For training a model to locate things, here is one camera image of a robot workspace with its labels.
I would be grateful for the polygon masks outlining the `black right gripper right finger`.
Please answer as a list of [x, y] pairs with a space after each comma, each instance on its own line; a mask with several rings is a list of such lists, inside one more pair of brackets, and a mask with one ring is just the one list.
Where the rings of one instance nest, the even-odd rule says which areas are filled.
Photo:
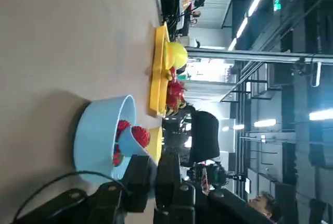
[[268, 223], [268, 219], [227, 189], [208, 195], [181, 178], [179, 156], [164, 153], [155, 179], [153, 223]]

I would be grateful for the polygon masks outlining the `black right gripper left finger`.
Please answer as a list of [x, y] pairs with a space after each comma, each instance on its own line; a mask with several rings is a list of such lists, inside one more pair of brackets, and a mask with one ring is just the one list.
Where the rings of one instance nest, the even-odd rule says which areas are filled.
[[[18, 208], [13, 223], [124, 223], [128, 213], [144, 212], [156, 167], [148, 156], [133, 155], [124, 177], [116, 180], [94, 171], [70, 172], [39, 188]], [[34, 210], [23, 214], [23, 209], [44, 189], [66, 177], [94, 175], [108, 182], [88, 195], [81, 189], [69, 189]]]

